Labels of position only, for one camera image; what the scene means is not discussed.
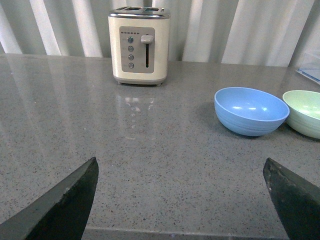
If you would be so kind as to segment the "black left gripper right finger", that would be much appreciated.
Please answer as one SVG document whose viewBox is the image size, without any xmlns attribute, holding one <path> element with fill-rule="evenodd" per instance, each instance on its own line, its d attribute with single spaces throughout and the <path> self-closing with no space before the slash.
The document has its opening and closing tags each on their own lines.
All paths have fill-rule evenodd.
<svg viewBox="0 0 320 240">
<path fill-rule="evenodd" d="M 291 240 L 320 238 L 320 188 L 272 158 L 263 177 L 287 236 Z"/>
</svg>

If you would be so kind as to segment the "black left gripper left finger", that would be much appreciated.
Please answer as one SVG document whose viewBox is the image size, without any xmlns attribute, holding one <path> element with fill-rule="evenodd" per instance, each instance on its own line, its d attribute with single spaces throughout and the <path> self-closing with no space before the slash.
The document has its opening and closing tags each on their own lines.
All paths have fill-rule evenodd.
<svg viewBox="0 0 320 240">
<path fill-rule="evenodd" d="M 92 157 L 52 189 L 0 225 L 2 240 L 80 240 L 99 177 Z"/>
</svg>

